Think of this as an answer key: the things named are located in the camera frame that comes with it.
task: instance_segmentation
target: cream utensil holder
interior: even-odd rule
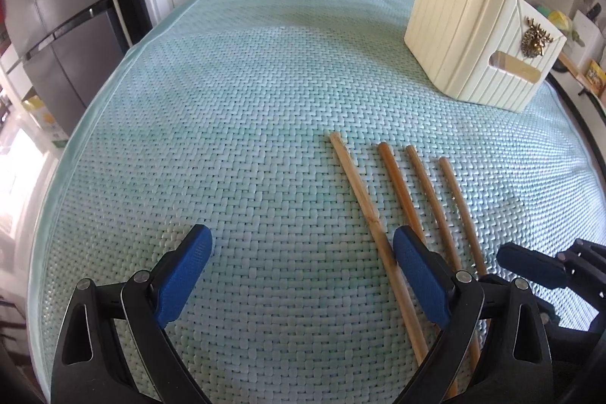
[[[529,19],[553,39],[533,58],[522,54]],[[414,0],[404,42],[445,95],[521,112],[566,37],[524,0]]]

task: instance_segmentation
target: refrigerator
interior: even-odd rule
[[[151,29],[143,0],[1,0],[32,86],[71,135],[130,46]]]

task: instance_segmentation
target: blue gripper pad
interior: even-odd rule
[[[393,253],[425,315],[444,330],[450,321],[448,301],[454,285],[436,254],[429,252],[408,226],[394,233]]]
[[[196,225],[187,234],[174,255],[176,266],[158,289],[154,317],[161,328],[179,318],[200,274],[213,253],[213,236],[204,225]]]
[[[501,245],[496,262],[502,268],[548,289],[568,286],[568,275],[562,262],[515,243]]]

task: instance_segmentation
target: table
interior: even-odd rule
[[[554,90],[543,85],[522,114],[442,95],[403,42],[412,4],[190,0],[127,54],[72,136],[40,219],[28,323],[47,394],[75,283],[126,280],[203,223],[214,256],[167,333],[213,402],[393,400],[416,365],[334,130],[389,237],[404,218],[376,145],[392,144],[441,251],[404,153],[416,146],[472,272],[440,156],[490,272],[507,275],[495,261],[504,242],[554,254],[575,237],[602,241],[604,194]],[[570,293],[538,292],[565,324],[589,323]],[[139,389],[153,394],[120,330]]]

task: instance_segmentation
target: teal woven tablecloth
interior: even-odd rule
[[[522,114],[442,95],[403,42],[412,4],[191,0],[128,53],[72,136],[37,232],[28,316],[47,392],[76,282],[124,281],[203,223],[214,256],[167,332],[213,402],[391,402],[416,364],[334,130],[390,237],[404,217],[376,145],[392,144],[442,251],[403,153],[417,147],[472,272],[440,156],[490,271],[504,242],[554,254],[576,237],[602,241],[604,196],[554,91],[543,84]],[[566,325],[592,317],[569,292],[539,292]]]

